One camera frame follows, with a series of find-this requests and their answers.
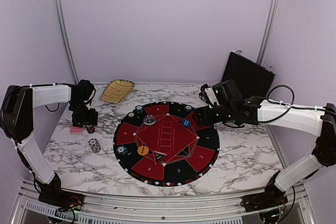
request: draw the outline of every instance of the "lavender wall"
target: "lavender wall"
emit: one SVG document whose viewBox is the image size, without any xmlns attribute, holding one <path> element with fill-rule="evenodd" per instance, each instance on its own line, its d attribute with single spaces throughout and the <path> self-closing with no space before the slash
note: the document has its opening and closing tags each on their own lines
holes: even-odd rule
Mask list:
<svg viewBox="0 0 336 224">
<path fill-rule="evenodd" d="M 11 84 L 71 82 L 53 0 L 0 0 L 0 62 L 0 102 Z M 36 140 L 42 150 L 63 109 L 54 114 L 35 110 Z M 0 219 L 8 223 L 27 169 L 2 130 L 0 161 Z"/>
<path fill-rule="evenodd" d="M 270 0 L 62 0 L 80 78 L 216 82 L 229 52 L 256 60 Z"/>
<path fill-rule="evenodd" d="M 336 0 L 280 0 L 264 65 L 273 65 L 276 84 L 290 85 L 296 103 L 336 103 Z M 286 97 L 285 91 L 274 98 Z M 301 157 L 315 139 L 273 127 L 288 163 Z M 317 223 L 336 223 L 336 168 L 322 169 L 304 182 Z"/>
</svg>

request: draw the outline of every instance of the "black case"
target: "black case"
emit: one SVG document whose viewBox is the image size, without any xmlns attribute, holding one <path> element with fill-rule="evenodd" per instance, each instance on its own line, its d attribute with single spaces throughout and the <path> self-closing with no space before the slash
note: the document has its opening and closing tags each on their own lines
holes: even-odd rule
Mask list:
<svg viewBox="0 0 336 224">
<path fill-rule="evenodd" d="M 230 53 L 222 81 L 233 80 L 243 98 L 253 95 L 265 97 L 272 85 L 275 74 L 253 61 Z"/>
</svg>

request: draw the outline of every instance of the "white robotic arm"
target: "white robotic arm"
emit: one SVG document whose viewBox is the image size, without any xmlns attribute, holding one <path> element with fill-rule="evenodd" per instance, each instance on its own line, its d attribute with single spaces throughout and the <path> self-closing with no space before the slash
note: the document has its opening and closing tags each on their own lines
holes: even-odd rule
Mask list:
<svg viewBox="0 0 336 224">
<path fill-rule="evenodd" d="M 294 184 L 312 176 L 324 166 L 336 164 L 336 107 L 334 104 L 309 107 L 285 104 L 263 97 L 244 100 L 231 80 L 212 87 L 205 84 L 201 87 L 199 96 L 209 104 L 195 110 L 194 119 L 199 126 L 218 122 L 223 122 L 225 125 L 231 122 L 236 124 L 236 127 L 242 127 L 244 123 L 263 123 L 304 131 L 317 137 L 316 144 L 309 153 L 273 175 L 264 193 L 243 197 L 242 206 L 246 211 L 282 204 L 281 201 L 287 201 L 285 191 Z"/>
<path fill-rule="evenodd" d="M 269 121 L 276 118 L 284 114 L 290 107 L 288 104 L 274 104 L 267 100 L 264 100 L 260 106 L 261 107 L 257 112 L 259 122 Z M 324 110 L 324 108 L 321 106 L 308 107 L 301 105 L 292 105 L 292 107 L 310 108 L 310 110 L 291 109 L 278 120 L 267 124 L 300 130 L 316 137 L 320 137 L 323 125 L 322 118 L 325 114 L 325 112 L 321 110 Z M 275 179 L 275 186 L 284 192 L 289 190 L 297 182 L 322 168 L 324 165 L 322 165 L 311 152 L 312 150 L 310 150 L 304 157 L 282 170 Z"/>
<path fill-rule="evenodd" d="M 61 206 L 69 199 L 69 194 L 61 190 L 59 177 L 48 165 L 36 143 L 33 109 L 70 102 L 73 126 L 89 126 L 92 132 L 92 128 L 98 123 L 98 113 L 89 108 L 95 92 L 93 84 L 87 80 L 81 80 L 78 85 L 54 83 L 8 87 L 0 110 L 0 127 L 12 140 L 22 162 L 34 175 L 40 187 L 40 201 Z"/>
<path fill-rule="evenodd" d="M 31 90 L 33 94 L 33 109 L 43 105 L 66 103 L 71 99 L 71 87 L 67 85 L 53 84 L 51 86 L 31 87 Z M 30 165 L 36 179 L 43 184 L 49 184 L 55 173 L 43 158 L 34 133 L 31 132 L 29 137 L 22 140 L 21 143 L 15 143 L 13 139 L 12 142 Z"/>
</svg>

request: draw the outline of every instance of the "marble table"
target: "marble table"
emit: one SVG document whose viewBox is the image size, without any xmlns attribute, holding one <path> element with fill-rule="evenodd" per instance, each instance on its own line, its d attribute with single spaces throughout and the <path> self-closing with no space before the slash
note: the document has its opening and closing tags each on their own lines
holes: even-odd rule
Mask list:
<svg viewBox="0 0 336 224">
<path fill-rule="evenodd" d="M 92 103 L 99 113 L 96 132 L 70 135 L 71 112 L 66 109 L 44 152 L 57 172 L 62 187 L 91 193 L 128 196 L 184 196 L 221 194 L 264 187 L 282 169 L 267 131 L 262 125 L 231 129 L 217 124 L 220 150 L 214 166 L 200 179 L 176 187 L 147 185 L 126 173 L 113 152 L 113 135 L 120 120 L 136 105 L 170 101 L 195 108 L 206 104 L 198 97 L 198 85 L 136 84 L 121 104 L 100 101 L 104 86 L 96 86 Z M 98 139 L 101 151 L 95 154 L 88 141 Z"/>
</svg>

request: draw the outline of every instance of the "circular game board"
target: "circular game board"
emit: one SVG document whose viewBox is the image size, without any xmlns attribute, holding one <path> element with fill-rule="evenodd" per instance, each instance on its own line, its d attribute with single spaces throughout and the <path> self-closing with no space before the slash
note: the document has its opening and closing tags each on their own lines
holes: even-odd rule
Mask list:
<svg viewBox="0 0 336 224">
<path fill-rule="evenodd" d="M 202 177 L 217 159 L 219 137 L 213 125 L 199 127 L 193 114 L 193 107 L 175 102 L 136 106 L 114 134 L 121 167 L 154 186 L 180 186 Z"/>
</svg>

